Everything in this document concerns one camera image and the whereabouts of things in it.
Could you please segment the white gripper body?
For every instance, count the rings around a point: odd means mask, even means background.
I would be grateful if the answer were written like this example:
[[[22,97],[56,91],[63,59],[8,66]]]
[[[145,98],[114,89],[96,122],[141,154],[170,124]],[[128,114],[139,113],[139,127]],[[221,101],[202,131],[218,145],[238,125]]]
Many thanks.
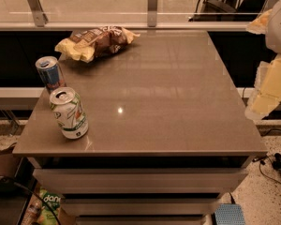
[[[266,28],[266,46],[275,53],[281,53],[281,0],[273,7]]]

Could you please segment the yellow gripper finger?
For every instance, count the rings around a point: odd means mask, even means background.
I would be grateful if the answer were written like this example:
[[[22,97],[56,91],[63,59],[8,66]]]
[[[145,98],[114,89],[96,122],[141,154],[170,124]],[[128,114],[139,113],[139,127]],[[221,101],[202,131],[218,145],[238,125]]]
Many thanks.
[[[245,116],[260,120],[281,102],[281,54],[270,63],[261,61],[257,70],[254,91],[247,101]]]
[[[258,17],[254,21],[249,23],[249,25],[246,27],[246,31],[256,35],[264,34],[266,32],[266,27],[271,12],[272,11],[269,9],[258,15]]]

